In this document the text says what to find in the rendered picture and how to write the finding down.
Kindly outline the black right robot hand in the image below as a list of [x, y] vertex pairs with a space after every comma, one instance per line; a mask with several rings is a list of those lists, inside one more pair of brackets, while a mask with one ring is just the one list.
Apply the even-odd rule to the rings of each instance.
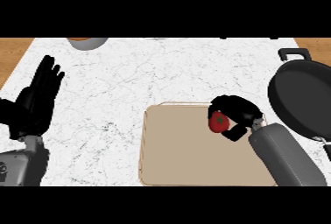
[[229, 140], [237, 142], [245, 135], [247, 129], [254, 126], [254, 120], [263, 118], [263, 113], [241, 96], [226, 94], [211, 100], [209, 117], [213, 117], [214, 111], [220, 111], [237, 122], [237, 125], [222, 133]]

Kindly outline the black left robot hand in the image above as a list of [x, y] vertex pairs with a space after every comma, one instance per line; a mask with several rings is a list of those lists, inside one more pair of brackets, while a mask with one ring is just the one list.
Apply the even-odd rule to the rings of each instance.
[[65, 73], [55, 58], [44, 56], [34, 79], [21, 90], [15, 101], [0, 98], [0, 124], [9, 128], [9, 138], [18, 140], [25, 136], [39, 136], [47, 132], [58, 90]]

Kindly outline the red tomato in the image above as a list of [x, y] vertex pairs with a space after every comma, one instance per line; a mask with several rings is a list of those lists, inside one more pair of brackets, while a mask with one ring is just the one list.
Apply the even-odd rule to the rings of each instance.
[[225, 132], [231, 127], [229, 118], [220, 111], [214, 111], [211, 113], [211, 118], [209, 120], [209, 127], [211, 132], [222, 133]]

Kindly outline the black pot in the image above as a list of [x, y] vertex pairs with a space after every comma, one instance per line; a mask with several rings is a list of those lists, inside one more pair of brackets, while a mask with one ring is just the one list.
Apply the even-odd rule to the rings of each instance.
[[274, 112], [300, 136], [324, 143], [331, 160], [331, 66], [306, 48], [281, 48], [278, 55], [284, 64], [268, 86]]

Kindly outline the beige tray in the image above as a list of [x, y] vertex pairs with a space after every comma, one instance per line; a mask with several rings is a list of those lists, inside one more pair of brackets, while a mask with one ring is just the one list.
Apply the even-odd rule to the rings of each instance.
[[145, 111], [139, 181], [145, 186], [274, 186], [248, 138], [210, 131], [206, 104], [164, 102]]

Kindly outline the grey bowl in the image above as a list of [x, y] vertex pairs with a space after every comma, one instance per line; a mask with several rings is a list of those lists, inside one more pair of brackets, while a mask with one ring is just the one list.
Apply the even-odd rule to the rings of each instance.
[[80, 51], [98, 49], [107, 42], [108, 38], [70, 38], [68, 42]]

